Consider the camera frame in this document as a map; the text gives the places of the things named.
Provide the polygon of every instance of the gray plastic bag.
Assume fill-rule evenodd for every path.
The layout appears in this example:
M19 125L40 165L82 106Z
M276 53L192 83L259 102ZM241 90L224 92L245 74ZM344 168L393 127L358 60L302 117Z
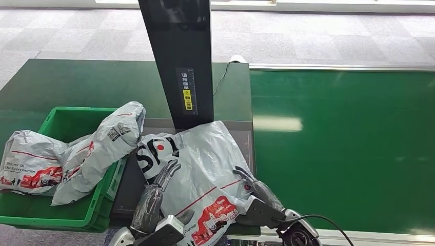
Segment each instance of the gray plastic bag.
M113 162L137 148L145 109L129 102L107 116L97 130L62 153L62 182L51 205L68 204L89 194Z
M68 144L29 130L14 132L0 164L0 189L53 195L62 179L61 153Z
M221 121L175 135L144 136L137 157L147 179L172 159L182 165L164 192L161 208L165 216L195 212L178 245L214 245L235 218L246 212L251 187L232 170L235 166L249 168Z

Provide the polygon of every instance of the robotic arm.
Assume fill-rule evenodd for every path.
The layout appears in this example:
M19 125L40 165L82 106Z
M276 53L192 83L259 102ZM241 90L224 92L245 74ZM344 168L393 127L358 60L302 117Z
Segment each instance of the robotic arm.
M174 246L183 239L184 226L191 221L194 211L188 210L178 217L168 215L163 220L160 214L163 192L180 167L177 160L172 160L162 169L153 184L142 193L130 228L121 228L109 246ZM317 231L300 219L299 213L284 208L266 184L240 167L236 167L234 173L246 180L254 190L254 195L249 197L245 205L246 215L239 215L237 223L276 229L278 236L288 246L321 246Z

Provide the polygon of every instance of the yellow sticker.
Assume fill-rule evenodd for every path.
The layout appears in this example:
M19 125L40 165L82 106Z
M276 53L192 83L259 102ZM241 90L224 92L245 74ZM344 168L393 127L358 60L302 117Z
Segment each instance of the yellow sticker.
M183 90L183 97L184 97L184 107L186 108L186 110L193 110L190 90Z

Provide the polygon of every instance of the black pillar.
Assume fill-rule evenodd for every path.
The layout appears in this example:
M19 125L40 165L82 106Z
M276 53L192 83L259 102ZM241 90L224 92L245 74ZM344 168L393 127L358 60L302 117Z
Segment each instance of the black pillar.
M175 128L212 122L210 1L139 0L139 6Z

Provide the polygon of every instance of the red stripe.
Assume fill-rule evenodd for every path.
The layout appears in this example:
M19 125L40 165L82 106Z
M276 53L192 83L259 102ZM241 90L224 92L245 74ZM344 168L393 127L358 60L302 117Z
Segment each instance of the red stripe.
M32 155L30 153L26 153L26 152L22 152L22 151L17 151L17 150L13 150L11 152L25 154L25 155L30 155L30 156L33 156L33 157L36 157L36 158L42 158L42 159L47 159L47 160L57 160L56 158L48 158L48 157L43 157L43 156Z
M235 184L235 183L238 183L238 182L240 182L240 180L242 180L242 179L239 179L239 180L237 180L237 181L234 181L234 182L232 182L232 183L229 183L229 184L227 184L226 186L222 186L221 189L227 188L228 186L231 186L231 185L233 185L233 184Z
M88 146L86 146L86 147L83 147L82 149L78 150L76 153L78 153L78 152L84 150L85 148L89 148L90 146L91 146L91 145L88 145Z
M175 216L177 217L180 213L186 211L186 209L190 208L192 205L194 205L197 201L201 200L204 196L206 196L208 193L212 192L214 189L216 189L217 187L213 187L211 188L211 190L207 191L204 195L200 196L198 199L196 199L195 201L193 201L191 204L189 204L187 207L183 208L181 211L179 211Z

